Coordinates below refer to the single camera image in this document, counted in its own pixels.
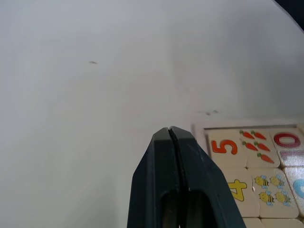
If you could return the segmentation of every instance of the yellow bee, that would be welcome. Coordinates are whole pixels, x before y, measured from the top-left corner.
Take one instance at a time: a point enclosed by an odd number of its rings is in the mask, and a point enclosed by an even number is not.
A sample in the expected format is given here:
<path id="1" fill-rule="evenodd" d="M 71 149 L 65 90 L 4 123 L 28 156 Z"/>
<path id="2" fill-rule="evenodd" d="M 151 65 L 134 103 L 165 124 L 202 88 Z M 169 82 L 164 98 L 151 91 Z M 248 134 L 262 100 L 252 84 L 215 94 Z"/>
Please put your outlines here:
<path id="1" fill-rule="evenodd" d="M 260 176 L 255 178 L 255 182 L 257 185 L 261 186 L 263 189 L 267 189 L 268 181 L 266 180 L 266 176 Z"/>
<path id="2" fill-rule="evenodd" d="M 282 191 L 282 192 L 277 192 L 275 194 L 275 198 L 277 199 L 277 201 L 283 203 L 284 206 L 289 207 L 290 206 L 290 198 L 287 196 L 287 192 L 286 191 Z"/>
<path id="3" fill-rule="evenodd" d="M 266 191 L 266 192 L 261 192 L 259 194 L 260 199 L 265 202 L 268 206 L 272 206 L 274 203 L 274 198 L 271 195 L 270 191 Z"/>
<path id="4" fill-rule="evenodd" d="M 283 189 L 283 186 L 285 184 L 280 175 L 276 175 L 275 177 L 271 177 L 270 178 L 270 183 L 277 186 L 278 189 Z"/>

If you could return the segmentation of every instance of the number 4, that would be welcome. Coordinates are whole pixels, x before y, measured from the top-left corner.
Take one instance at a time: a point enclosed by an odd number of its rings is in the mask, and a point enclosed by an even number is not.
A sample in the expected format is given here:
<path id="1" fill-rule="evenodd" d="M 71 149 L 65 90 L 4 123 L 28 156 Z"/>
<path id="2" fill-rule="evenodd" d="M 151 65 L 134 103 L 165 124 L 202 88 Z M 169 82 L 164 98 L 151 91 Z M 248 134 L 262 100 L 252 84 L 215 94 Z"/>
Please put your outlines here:
<path id="1" fill-rule="evenodd" d="M 235 189 L 237 191 L 236 193 L 231 191 L 233 198 L 243 202 L 244 201 L 243 189 L 247 188 L 247 184 L 243 182 L 239 182 L 239 180 L 234 180 L 234 183 L 228 183 L 228 186 L 230 189 Z"/>

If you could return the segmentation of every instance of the wooden tile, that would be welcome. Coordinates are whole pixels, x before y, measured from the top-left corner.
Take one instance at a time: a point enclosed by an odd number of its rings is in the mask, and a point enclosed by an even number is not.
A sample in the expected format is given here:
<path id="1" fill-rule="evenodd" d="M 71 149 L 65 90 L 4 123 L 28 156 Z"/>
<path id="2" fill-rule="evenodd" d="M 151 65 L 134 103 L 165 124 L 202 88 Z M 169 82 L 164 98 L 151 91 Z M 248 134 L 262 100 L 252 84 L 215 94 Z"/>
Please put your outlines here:
<path id="1" fill-rule="evenodd" d="M 259 218 L 243 218 L 246 228 L 265 228 Z"/>
<path id="2" fill-rule="evenodd" d="M 268 131 L 240 130 L 240 139 L 247 155 L 247 168 L 276 168 L 280 160 Z"/>
<path id="3" fill-rule="evenodd" d="M 283 167 L 304 166 L 304 135 L 299 129 L 272 129 L 270 135 Z"/>
<path id="4" fill-rule="evenodd" d="M 293 219 L 299 214 L 285 174 L 280 169 L 248 169 L 261 218 Z"/>
<path id="5" fill-rule="evenodd" d="M 208 132 L 210 156 L 221 168 L 246 167 L 238 130 L 213 130 Z"/>
<path id="6" fill-rule="evenodd" d="M 304 134 L 304 123 L 297 124 L 296 127 Z"/>
<path id="7" fill-rule="evenodd" d="M 286 167 L 284 172 L 298 205 L 300 216 L 304 217 L 304 167 Z"/>
<path id="8" fill-rule="evenodd" d="M 304 228 L 304 224 L 297 219 L 261 219 L 265 228 Z"/>
<path id="9" fill-rule="evenodd" d="M 258 198 L 252 191 L 252 179 L 245 168 L 221 169 L 242 217 L 258 217 Z"/>

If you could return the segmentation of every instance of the orange number 5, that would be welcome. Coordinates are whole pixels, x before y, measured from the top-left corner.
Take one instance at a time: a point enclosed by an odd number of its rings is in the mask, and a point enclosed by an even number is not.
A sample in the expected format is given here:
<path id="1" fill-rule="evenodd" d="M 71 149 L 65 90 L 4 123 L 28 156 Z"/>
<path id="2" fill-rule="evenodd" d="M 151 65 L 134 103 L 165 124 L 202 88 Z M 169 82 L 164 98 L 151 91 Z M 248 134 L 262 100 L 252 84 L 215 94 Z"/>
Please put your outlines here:
<path id="1" fill-rule="evenodd" d="M 229 139 L 224 139 L 219 143 L 219 147 L 217 146 L 216 141 L 214 141 L 214 140 L 211 141 L 212 151 L 214 153 L 227 153 L 227 150 L 225 148 L 226 145 L 229 145 L 232 147 L 231 153 L 233 155 L 237 154 L 238 147 L 234 141 L 231 141 Z"/>

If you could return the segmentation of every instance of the orange carrot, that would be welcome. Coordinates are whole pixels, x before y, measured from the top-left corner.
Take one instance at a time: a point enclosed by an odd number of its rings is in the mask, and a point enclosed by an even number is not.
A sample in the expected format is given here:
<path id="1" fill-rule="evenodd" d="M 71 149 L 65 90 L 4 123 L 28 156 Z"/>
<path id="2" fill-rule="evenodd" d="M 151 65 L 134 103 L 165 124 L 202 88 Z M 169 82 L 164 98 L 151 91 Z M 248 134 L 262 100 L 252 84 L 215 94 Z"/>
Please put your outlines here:
<path id="1" fill-rule="evenodd" d="M 260 148 L 261 150 L 270 152 L 270 149 L 262 143 L 254 142 L 254 145 Z"/>
<path id="2" fill-rule="evenodd" d="M 244 132 L 242 130 L 239 131 L 240 134 L 243 134 L 244 137 L 249 138 L 249 139 L 255 139 L 251 134 L 248 132 Z"/>
<path id="3" fill-rule="evenodd" d="M 258 151 L 258 149 L 254 145 L 252 145 L 251 143 L 249 143 L 249 142 L 243 141 L 242 144 L 244 146 L 246 146 L 248 149 L 251 149 L 253 151 Z"/>
<path id="4" fill-rule="evenodd" d="M 271 158 L 269 158 L 267 155 L 265 154 L 261 154 L 261 153 L 258 153 L 257 154 L 258 157 L 261 157 L 262 160 L 266 161 L 266 162 L 269 162 L 269 163 L 274 163 L 273 160 L 271 160 Z"/>
<path id="5" fill-rule="evenodd" d="M 260 132 L 251 131 L 251 134 L 253 134 L 256 138 L 266 140 L 265 136 L 262 135 Z"/>

